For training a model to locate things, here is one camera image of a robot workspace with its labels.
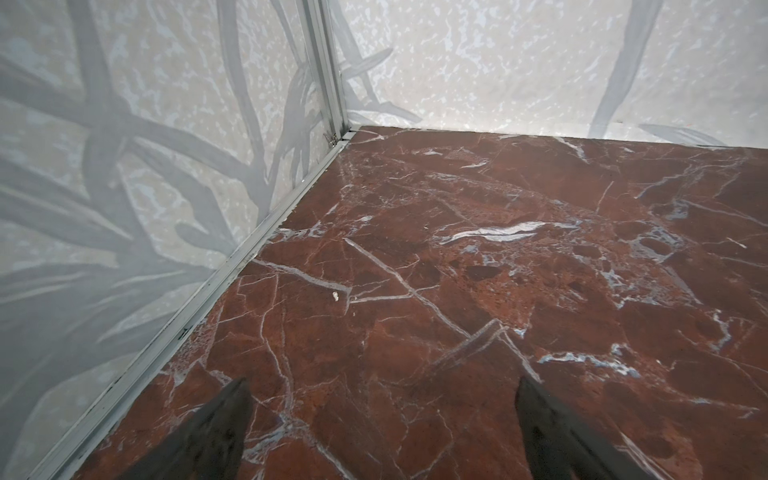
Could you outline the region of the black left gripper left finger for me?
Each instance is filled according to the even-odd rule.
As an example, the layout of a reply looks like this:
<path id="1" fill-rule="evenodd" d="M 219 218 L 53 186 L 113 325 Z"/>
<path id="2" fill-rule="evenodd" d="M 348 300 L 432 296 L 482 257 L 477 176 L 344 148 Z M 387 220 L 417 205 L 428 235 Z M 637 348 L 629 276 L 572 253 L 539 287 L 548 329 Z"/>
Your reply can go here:
<path id="1" fill-rule="evenodd" d="M 233 380 L 119 477 L 234 479 L 253 412 L 248 381 Z"/>

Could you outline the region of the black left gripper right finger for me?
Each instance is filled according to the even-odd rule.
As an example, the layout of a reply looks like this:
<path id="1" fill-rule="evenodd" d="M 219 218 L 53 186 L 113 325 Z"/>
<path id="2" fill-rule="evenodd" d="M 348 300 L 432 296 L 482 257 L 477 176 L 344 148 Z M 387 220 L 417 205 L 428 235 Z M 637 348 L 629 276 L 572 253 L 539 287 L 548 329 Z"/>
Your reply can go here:
<path id="1" fill-rule="evenodd" d="M 534 479 L 651 477 L 535 379 L 520 378 L 514 405 Z"/>

